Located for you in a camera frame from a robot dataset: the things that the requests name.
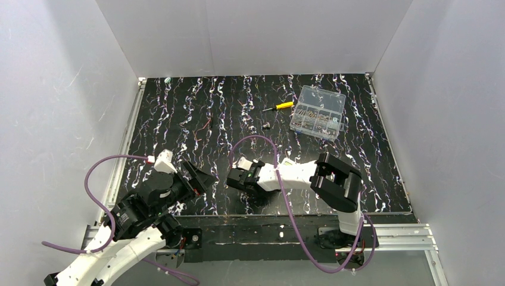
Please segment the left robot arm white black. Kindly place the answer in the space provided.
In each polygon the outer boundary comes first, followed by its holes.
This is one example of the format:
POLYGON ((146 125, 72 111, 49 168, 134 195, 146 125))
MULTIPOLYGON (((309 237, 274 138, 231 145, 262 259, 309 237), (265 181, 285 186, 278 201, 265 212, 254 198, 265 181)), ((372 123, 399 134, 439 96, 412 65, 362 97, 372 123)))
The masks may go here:
POLYGON ((185 249, 201 247, 202 231, 185 229, 169 209, 204 194, 216 178, 183 162, 185 178, 169 163, 156 163, 147 180, 110 210, 88 245, 63 271, 50 273, 45 285, 112 285, 151 253, 170 248, 178 259, 185 249))

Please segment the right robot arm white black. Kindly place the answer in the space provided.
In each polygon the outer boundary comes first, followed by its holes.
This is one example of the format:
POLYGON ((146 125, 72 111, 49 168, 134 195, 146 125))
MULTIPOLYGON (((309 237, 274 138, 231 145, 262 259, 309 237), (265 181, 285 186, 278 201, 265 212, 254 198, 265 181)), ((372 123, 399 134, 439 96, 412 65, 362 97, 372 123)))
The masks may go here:
POLYGON ((319 236, 324 248, 346 247, 356 238, 362 183, 360 171, 328 153, 307 163, 285 158, 277 165, 241 157, 226 178, 227 186, 257 198, 282 188, 314 191, 338 215, 338 229, 319 236))

